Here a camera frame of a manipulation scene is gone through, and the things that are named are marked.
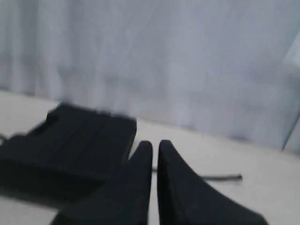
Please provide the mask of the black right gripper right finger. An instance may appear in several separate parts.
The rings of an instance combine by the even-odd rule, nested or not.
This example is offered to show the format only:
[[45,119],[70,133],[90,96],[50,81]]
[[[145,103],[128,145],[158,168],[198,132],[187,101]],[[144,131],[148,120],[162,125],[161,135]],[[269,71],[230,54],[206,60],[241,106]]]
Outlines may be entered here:
[[173,143],[158,149],[157,198],[161,225],[266,225],[267,220],[206,183]]

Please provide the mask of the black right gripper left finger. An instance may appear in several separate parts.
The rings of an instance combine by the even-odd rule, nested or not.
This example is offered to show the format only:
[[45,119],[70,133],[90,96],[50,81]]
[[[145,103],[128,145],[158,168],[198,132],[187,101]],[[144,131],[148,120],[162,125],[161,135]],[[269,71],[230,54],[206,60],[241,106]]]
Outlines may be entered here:
[[66,207],[54,225],[146,225],[153,147],[141,141],[124,168],[91,195]]

